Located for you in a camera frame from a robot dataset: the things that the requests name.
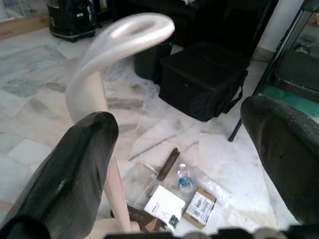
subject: water bottle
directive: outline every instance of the water bottle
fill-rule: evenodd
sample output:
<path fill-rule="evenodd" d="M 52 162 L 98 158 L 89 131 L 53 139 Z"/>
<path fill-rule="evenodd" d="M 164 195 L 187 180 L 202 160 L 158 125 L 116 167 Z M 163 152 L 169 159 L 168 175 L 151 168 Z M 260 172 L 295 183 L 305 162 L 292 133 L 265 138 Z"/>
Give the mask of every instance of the water bottle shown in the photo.
<path fill-rule="evenodd" d="M 193 190 L 193 184 L 191 182 L 189 170 L 184 163 L 179 165 L 177 172 L 179 176 L 179 187 L 183 193 L 190 193 Z"/>

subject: wooden leg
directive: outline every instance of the wooden leg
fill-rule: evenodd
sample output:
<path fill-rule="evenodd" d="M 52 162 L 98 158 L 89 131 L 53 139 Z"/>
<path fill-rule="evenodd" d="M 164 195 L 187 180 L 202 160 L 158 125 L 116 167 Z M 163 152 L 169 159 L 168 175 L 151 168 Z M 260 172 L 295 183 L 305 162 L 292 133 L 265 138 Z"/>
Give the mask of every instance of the wooden leg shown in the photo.
<path fill-rule="evenodd" d="M 106 193 L 115 219 L 118 221 L 121 230 L 125 233 L 131 233 L 132 227 L 129 211 L 125 201 L 122 181 L 115 157 L 113 157 L 109 163 L 104 192 Z"/>

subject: black bag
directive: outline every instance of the black bag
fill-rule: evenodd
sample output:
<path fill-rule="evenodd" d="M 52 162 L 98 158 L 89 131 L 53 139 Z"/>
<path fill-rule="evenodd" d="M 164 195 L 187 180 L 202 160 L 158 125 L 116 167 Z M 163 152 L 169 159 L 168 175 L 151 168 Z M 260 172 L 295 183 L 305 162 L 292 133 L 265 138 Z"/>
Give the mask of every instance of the black bag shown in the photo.
<path fill-rule="evenodd" d="M 214 43 L 198 43 L 163 58 L 159 97 L 185 114 L 208 121 L 242 98 L 249 58 Z M 239 96 L 232 100 L 238 89 Z"/>

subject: barcode label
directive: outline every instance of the barcode label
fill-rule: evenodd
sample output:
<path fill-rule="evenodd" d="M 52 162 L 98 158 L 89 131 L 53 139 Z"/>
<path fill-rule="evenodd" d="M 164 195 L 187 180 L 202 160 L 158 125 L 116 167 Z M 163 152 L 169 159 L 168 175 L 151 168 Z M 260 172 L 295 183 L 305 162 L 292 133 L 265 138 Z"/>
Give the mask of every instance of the barcode label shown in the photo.
<path fill-rule="evenodd" d="M 193 211 L 193 214 L 194 214 L 195 216 L 197 216 L 197 217 L 200 217 L 200 212 L 198 212 L 197 210 L 194 210 L 194 211 Z"/>
<path fill-rule="evenodd" d="M 210 212 L 213 209 L 214 204 L 215 203 L 212 200 L 196 192 L 186 212 L 193 216 L 200 223 L 205 225 L 208 221 Z"/>

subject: black rubber foot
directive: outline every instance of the black rubber foot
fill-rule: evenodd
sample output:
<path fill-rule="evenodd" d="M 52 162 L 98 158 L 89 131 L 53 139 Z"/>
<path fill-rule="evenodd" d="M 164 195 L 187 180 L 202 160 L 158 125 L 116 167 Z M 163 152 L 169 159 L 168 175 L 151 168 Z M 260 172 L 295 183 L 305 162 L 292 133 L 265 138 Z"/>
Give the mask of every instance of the black rubber foot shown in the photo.
<path fill-rule="evenodd" d="M 236 125 L 234 131 L 231 133 L 231 135 L 230 135 L 229 138 L 228 138 L 228 141 L 229 141 L 229 142 L 233 142 L 233 141 L 234 141 L 234 139 L 235 139 L 235 137 L 236 137 L 236 135 L 237 135 L 237 133 L 238 133 L 238 130 L 240 129 L 240 126 L 241 126 L 242 124 L 243 124 L 243 123 L 242 123 L 242 121 L 241 121 L 241 119 L 240 119 L 240 120 L 238 121 L 238 123 L 237 123 L 237 125 Z"/>
<path fill-rule="evenodd" d="M 77 38 L 71 38 L 71 39 L 70 39 L 70 42 L 72 42 L 72 43 L 77 42 L 77 41 L 78 41 Z"/>
<path fill-rule="evenodd" d="M 88 37 L 94 37 L 94 36 L 95 36 L 95 32 L 88 34 Z"/>

